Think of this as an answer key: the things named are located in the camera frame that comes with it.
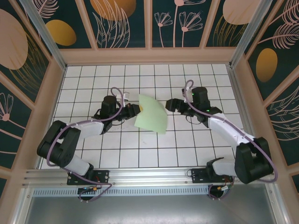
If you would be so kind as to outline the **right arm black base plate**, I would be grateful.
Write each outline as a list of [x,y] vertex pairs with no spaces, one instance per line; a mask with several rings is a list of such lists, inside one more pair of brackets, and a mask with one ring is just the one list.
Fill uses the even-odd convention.
[[193,168],[191,169],[191,178],[193,183],[225,183],[232,182],[233,177],[227,175],[217,175],[214,171],[208,168]]

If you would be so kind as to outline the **grey metal shelf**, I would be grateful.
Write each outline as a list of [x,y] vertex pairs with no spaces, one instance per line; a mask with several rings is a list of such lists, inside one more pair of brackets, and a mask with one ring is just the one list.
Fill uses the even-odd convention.
[[33,198],[25,224],[278,224],[267,203],[233,206],[206,196]]

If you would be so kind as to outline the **light green cloth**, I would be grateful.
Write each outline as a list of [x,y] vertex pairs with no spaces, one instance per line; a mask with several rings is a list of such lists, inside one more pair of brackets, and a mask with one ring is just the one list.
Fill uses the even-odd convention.
[[168,126],[167,113],[164,106],[152,97],[139,95],[140,113],[135,120],[135,127],[165,134]]

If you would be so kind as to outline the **right aluminium corner post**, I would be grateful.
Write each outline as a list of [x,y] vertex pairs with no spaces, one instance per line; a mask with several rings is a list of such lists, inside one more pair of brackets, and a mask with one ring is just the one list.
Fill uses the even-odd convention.
[[272,2],[277,0],[260,0],[257,9],[255,10],[250,22],[248,23],[243,35],[240,38],[240,41],[229,61],[229,68],[234,69],[239,63],[243,53],[245,52],[250,41],[253,39],[256,31],[260,27],[264,17],[270,10]]

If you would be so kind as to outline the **long aluminium mounting rail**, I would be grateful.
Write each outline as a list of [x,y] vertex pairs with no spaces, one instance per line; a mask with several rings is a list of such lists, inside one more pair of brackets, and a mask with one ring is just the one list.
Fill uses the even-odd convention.
[[[112,168],[108,183],[114,187],[156,187],[192,185],[190,167],[176,168]],[[67,183],[62,169],[31,169],[25,172],[24,187],[59,187]]]

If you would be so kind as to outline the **aluminium side rail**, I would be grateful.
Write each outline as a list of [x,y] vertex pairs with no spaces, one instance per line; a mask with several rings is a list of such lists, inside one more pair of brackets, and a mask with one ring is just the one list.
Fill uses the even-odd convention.
[[236,104],[241,116],[241,121],[243,124],[244,131],[246,133],[249,133],[250,135],[256,136],[236,73],[229,65],[227,65],[227,71],[233,89],[233,93],[235,96]]

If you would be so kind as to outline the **left aluminium corner post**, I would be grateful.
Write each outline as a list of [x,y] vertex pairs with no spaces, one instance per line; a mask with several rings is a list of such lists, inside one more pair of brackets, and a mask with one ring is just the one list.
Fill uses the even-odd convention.
[[40,33],[42,39],[44,40],[46,46],[52,53],[54,59],[58,63],[59,67],[65,71],[66,63],[63,59],[62,54],[59,51],[58,46],[54,42],[50,32],[46,28],[44,21],[42,20],[41,16],[39,15],[37,9],[34,6],[34,3],[31,0],[19,0],[22,4],[24,10],[28,13],[29,18],[33,22],[35,28]]

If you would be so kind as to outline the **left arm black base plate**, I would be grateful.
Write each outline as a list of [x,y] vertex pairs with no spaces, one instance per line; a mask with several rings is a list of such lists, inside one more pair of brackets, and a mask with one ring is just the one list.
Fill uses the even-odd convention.
[[108,170],[92,170],[88,171],[83,178],[88,181],[83,180],[75,176],[74,174],[68,173],[67,185],[92,185],[91,182],[99,182],[99,183],[108,183],[109,179],[109,171]]

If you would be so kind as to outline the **aluminium corner post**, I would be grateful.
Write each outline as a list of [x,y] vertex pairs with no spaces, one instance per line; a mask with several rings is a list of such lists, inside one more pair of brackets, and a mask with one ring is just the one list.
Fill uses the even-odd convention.
[[62,54],[59,51],[58,46],[54,42],[50,32],[46,28],[44,21],[42,20],[41,16],[39,15],[37,9],[34,6],[34,3],[31,0],[19,0],[22,4],[24,10],[28,13],[29,18],[33,22],[35,28],[40,33],[42,39],[44,40],[46,46],[52,53],[54,59],[58,63],[59,67],[65,71],[66,63],[63,59]]
[[250,22],[248,23],[243,35],[240,38],[240,41],[229,61],[229,68],[234,69],[239,63],[243,53],[245,52],[250,41],[253,39],[256,31],[260,27],[264,17],[270,10],[272,2],[277,0],[260,0],[257,9],[255,10]]

